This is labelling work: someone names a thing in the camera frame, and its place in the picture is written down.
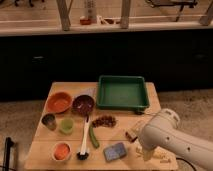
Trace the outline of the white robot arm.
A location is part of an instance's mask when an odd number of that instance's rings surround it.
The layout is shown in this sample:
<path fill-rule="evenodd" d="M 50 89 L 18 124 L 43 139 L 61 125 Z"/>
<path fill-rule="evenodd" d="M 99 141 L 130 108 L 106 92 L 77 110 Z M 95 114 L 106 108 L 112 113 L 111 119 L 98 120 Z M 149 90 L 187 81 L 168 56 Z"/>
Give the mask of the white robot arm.
<path fill-rule="evenodd" d="M 179 123 L 180 117 L 176 112 L 161 109 L 140 128 L 138 141 L 146 151 L 161 147 L 207 171 L 213 171 L 213 142 L 179 131 Z"/>

